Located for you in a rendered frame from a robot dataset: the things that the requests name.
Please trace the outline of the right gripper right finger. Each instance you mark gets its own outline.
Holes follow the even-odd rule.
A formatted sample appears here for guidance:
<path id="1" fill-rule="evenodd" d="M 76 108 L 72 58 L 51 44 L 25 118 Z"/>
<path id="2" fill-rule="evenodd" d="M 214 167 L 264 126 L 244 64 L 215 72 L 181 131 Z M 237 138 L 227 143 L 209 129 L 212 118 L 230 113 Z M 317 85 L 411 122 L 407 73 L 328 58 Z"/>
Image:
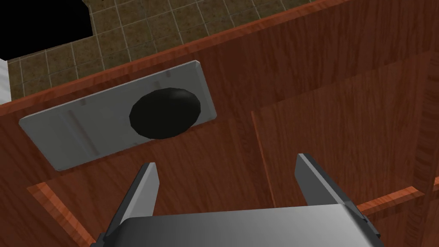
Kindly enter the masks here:
<path id="1" fill-rule="evenodd" d="M 308 206 L 344 204 L 361 219 L 365 219 L 352 200 L 310 154 L 297 155 L 295 179 Z"/>

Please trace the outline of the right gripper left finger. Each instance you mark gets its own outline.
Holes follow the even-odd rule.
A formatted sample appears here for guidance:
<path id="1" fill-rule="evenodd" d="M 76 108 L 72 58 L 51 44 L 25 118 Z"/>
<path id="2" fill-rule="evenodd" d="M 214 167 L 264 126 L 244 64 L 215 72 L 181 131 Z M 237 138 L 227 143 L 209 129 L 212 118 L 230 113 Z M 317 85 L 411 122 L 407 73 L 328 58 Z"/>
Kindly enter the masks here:
<path id="1" fill-rule="evenodd" d="M 126 219 L 152 216 L 158 189 L 156 165 L 145 163 L 131 183 L 104 236 L 108 237 Z"/>

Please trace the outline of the grey metal lock plate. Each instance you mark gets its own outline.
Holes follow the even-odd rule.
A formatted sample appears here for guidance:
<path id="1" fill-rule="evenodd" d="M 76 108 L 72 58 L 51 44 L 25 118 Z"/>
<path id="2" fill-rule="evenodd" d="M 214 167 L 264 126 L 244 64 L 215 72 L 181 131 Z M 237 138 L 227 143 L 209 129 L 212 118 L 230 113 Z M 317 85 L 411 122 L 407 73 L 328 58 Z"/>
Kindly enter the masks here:
<path id="1" fill-rule="evenodd" d="M 131 126 L 129 114 L 143 96 L 165 88 L 193 93 L 201 104 L 194 122 L 216 118 L 216 110 L 197 60 L 23 117 L 20 127 L 57 171 L 149 142 Z"/>

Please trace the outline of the brown wooden door leaf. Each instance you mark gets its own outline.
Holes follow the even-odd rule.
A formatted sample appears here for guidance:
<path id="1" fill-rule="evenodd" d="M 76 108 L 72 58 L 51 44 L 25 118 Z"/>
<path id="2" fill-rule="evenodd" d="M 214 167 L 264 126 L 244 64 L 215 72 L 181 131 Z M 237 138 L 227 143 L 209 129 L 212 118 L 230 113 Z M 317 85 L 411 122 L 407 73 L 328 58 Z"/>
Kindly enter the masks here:
<path id="1" fill-rule="evenodd" d="M 217 118 L 57 172 L 20 118 L 200 61 Z M 439 0 L 317 0 L 0 106 L 0 247 L 89 247 L 155 162 L 156 215 L 303 206 L 310 153 L 386 247 L 439 247 Z"/>

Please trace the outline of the black round door knob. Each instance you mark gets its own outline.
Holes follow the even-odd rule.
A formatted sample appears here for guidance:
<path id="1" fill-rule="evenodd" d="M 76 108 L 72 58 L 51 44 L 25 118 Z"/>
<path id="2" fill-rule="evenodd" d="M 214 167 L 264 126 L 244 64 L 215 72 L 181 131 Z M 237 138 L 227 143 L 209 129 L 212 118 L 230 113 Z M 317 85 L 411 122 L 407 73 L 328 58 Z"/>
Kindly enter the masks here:
<path id="1" fill-rule="evenodd" d="M 188 130 L 201 113 L 197 96 L 185 89 L 163 88 L 144 95 L 129 114 L 131 127 L 148 139 L 168 139 Z"/>

